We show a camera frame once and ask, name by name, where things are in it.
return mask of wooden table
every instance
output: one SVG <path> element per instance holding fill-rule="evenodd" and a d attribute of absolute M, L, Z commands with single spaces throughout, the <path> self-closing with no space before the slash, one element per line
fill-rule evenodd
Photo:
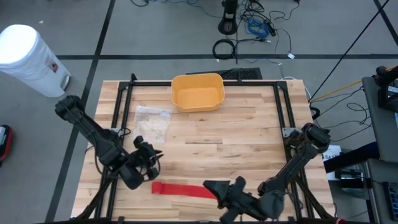
<path fill-rule="evenodd" d="M 304 85 L 301 80 L 287 81 L 295 124 L 312 122 Z M 103 83 L 95 121 L 103 128 L 111 126 L 119 82 Z M 226 86 L 225 100 L 216 111 L 179 113 L 171 102 L 169 86 L 134 86 L 127 127 L 134 124 L 136 107 L 150 106 L 172 110 L 165 144 L 153 143 L 164 152 L 162 170 L 157 180 L 165 183 L 202 185 L 204 180 L 246 179 L 245 191 L 257 195 L 257 186 L 278 173 L 286 163 L 282 135 L 271 86 Z M 285 122 L 288 124 L 283 94 L 280 93 Z M 121 103 L 120 116 L 123 114 Z M 134 151 L 133 139 L 126 136 L 124 148 Z M 308 186 L 330 214 L 334 214 L 333 200 L 322 157 L 317 156 L 305 167 Z M 94 151 L 86 153 L 72 217 L 89 204 L 100 186 L 101 175 L 94 165 Z M 105 216 L 108 195 L 105 196 L 102 216 Z M 224 210 L 217 209 L 216 200 L 174 195 L 152 195 L 151 183 L 138 189 L 128 189 L 119 180 L 114 203 L 113 219 L 179 221 L 218 220 Z M 289 196 L 279 220 L 295 216 Z M 243 220 L 253 220 L 244 215 Z"/>

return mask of plastic bag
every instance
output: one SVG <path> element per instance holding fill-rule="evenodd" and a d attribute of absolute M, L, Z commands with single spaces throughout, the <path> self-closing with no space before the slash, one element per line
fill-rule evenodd
<path fill-rule="evenodd" d="M 172 110 L 137 106 L 132 131 L 133 140 L 142 136 L 146 142 L 164 143 Z"/>

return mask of concrete floor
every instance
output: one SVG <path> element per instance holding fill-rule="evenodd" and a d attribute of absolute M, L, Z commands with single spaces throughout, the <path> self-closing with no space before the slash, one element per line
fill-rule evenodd
<path fill-rule="evenodd" d="M 219 16 L 222 14 L 220 2 L 199 0 L 198 4 L 208 13 Z M 147 7 L 136 7 L 128 0 L 117 0 L 110 11 L 103 46 L 99 44 L 97 47 L 109 3 L 110 0 L 0 0 L 0 30 L 11 24 L 27 24 L 37 29 L 73 75 L 68 94 L 81 96 L 86 88 L 89 93 L 86 112 L 90 116 L 95 113 L 102 81 L 128 80 L 132 72 L 140 80 L 169 80 L 188 72 L 260 67 L 264 79 L 281 78 L 277 65 L 267 60 L 255 63 L 240 60 L 238 65 L 234 60 L 184 60 L 184 55 L 188 54 L 211 58 L 213 44 L 224 38 L 217 31 L 219 19 L 185 3 L 158 1 L 150 2 Z M 261 3 L 266 12 L 288 12 L 295 7 L 293 0 L 261 0 Z M 385 10 L 395 30 L 398 30 L 397 10 L 398 1 L 389 2 Z M 313 93 L 376 11 L 373 0 L 303 0 L 291 20 L 275 21 L 276 27 L 286 29 L 292 36 L 292 53 L 297 59 L 275 61 L 283 64 L 285 76 L 303 79 Z M 243 26 L 241 28 L 239 39 L 250 37 Z M 273 54 L 276 38 L 270 40 L 271 44 L 239 45 L 239 53 Z M 373 75 L 380 65 L 396 65 L 397 44 L 383 18 L 378 16 L 349 52 L 351 59 L 342 61 L 317 96 Z M 288 49 L 289 40 L 281 33 L 277 53 L 286 54 Z M 219 50 L 228 52 L 229 48 L 220 46 Z M 111 58 L 109 56 L 92 60 L 90 55 L 96 51 L 97 55 L 133 55 L 133 59 L 107 60 Z M 354 86 L 346 92 L 357 88 L 359 86 Z M 0 93 L 3 96 L 0 99 L 0 123 L 10 125 L 16 133 L 12 152 L 0 169 L 0 223 L 44 222 L 72 126 L 53 112 L 59 99 L 46 98 L 9 75 L 0 75 Z M 330 99 L 314 106 L 325 110 L 336 102 L 336 99 Z M 319 123 L 329 126 L 362 119 L 364 114 L 346 108 L 345 104 L 349 102 L 367 107 L 364 94 L 359 92 L 323 115 Z M 361 128 L 354 123 L 346 124 L 333 128 L 331 135 L 333 139 L 339 139 Z M 354 149 L 371 141 L 374 141 L 374 135 L 369 128 L 335 144 Z M 79 135 L 71 148 L 73 154 L 55 220 L 70 217 L 86 146 L 87 142 Z M 363 200 L 345 195 L 337 186 L 331 187 L 339 216 L 348 218 L 367 210 Z M 367 215 L 354 220 L 366 221 Z"/>

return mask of white bucket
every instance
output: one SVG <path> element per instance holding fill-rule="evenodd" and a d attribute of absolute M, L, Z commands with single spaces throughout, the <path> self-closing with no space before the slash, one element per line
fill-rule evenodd
<path fill-rule="evenodd" d="M 25 25 L 1 32 L 0 70 L 47 97 L 62 96 L 71 77 L 40 34 Z"/>

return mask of yellow bowl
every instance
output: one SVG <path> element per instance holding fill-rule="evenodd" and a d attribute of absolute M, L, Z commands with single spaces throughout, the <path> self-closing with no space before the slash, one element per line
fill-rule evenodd
<path fill-rule="evenodd" d="M 217 110 L 224 97 L 224 82 L 216 73 L 179 75 L 172 80 L 172 101 L 179 112 Z"/>

